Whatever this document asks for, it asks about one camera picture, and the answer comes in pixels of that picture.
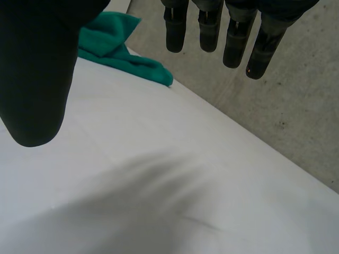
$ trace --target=white sheet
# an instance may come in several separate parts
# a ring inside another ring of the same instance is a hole
[[[104,11],[127,13],[130,3],[131,0],[111,0]]]
[[[78,59],[63,127],[0,130],[0,253],[338,253],[339,196],[178,82]]]

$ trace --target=black cylindrical finger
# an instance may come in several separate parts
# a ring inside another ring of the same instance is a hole
[[[0,1],[0,117],[17,143],[36,147],[58,133],[79,29],[108,2]]]
[[[199,0],[196,2],[199,8],[202,7],[199,11],[198,18],[200,28],[200,47],[206,52],[213,52],[218,45],[221,14],[224,2],[223,0],[220,0],[219,2],[214,0]]]
[[[178,53],[184,46],[188,5],[189,0],[180,0],[180,5],[175,5],[176,7],[165,7],[166,47],[170,52]]]
[[[237,68],[243,58],[248,37],[256,17],[257,9],[251,3],[240,5],[226,2],[230,21],[227,30],[223,63],[229,68]]]
[[[260,30],[246,68],[246,75],[252,79],[259,79],[264,75],[286,29],[294,23],[279,21],[264,13],[261,20]]]

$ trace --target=teal towel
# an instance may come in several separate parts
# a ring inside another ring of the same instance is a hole
[[[140,20],[117,12],[101,13],[81,29],[79,57],[170,86],[173,76],[161,63],[131,55],[124,44]]]

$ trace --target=concrete floor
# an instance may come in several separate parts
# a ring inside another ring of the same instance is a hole
[[[259,16],[241,66],[228,69],[226,8],[213,53],[200,49],[193,3],[182,52],[168,52],[163,11],[160,0],[133,0],[129,13],[142,22],[127,45],[162,62],[187,88],[339,193],[339,1],[321,0],[290,27],[260,80],[245,75]]]

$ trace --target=black rubber tip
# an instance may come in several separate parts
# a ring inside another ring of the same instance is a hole
[[[168,51],[179,53],[183,46],[186,34],[186,15],[189,1],[176,8],[165,8],[166,47]]]
[[[269,63],[250,59],[246,67],[246,76],[251,79],[260,79],[264,76]]]
[[[220,21],[224,2],[211,12],[199,12],[200,48],[208,53],[214,52],[218,45]]]

